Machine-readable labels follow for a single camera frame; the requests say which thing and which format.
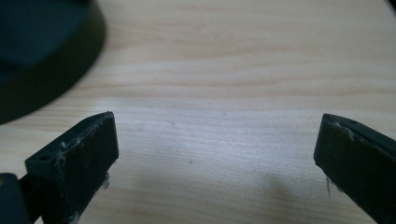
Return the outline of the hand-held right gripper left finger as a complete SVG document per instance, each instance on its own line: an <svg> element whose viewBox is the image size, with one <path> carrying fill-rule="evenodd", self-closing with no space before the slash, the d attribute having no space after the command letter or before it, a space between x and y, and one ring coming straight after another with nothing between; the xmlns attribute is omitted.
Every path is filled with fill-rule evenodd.
<svg viewBox="0 0 396 224"><path fill-rule="evenodd" d="M21 188L32 221L78 222L119 157L114 114L88 117L25 160Z"/></svg>

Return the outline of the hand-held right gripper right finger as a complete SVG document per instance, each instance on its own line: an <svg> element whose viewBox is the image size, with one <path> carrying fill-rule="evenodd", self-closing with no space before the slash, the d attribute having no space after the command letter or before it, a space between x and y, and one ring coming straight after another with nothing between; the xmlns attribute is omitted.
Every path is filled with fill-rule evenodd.
<svg viewBox="0 0 396 224"><path fill-rule="evenodd" d="M378 224L396 224L396 141L353 119L322 116L314 161Z"/></svg>

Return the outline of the black round dish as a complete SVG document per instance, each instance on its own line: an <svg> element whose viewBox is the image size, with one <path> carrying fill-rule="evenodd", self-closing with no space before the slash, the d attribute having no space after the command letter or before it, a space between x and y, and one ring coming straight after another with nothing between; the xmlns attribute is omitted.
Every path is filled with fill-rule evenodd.
<svg viewBox="0 0 396 224"><path fill-rule="evenodd" d="M72 88L105 39L98 0L0 0L0 125Z"/></svg>

